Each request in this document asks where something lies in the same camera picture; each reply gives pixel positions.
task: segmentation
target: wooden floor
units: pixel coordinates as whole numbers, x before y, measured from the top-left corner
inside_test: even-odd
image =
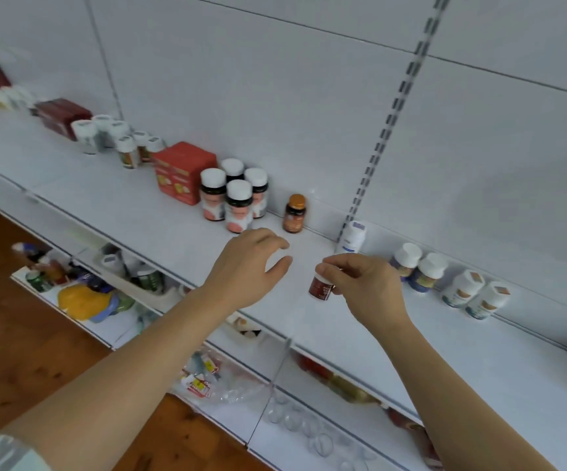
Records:
[[[0,427],[110,352],[9,279],[10,246],[37,240],[0,216]],[[150,460],[148,467],[142,464]],[[166,396],[117,471],[265,471],[235,440]]]

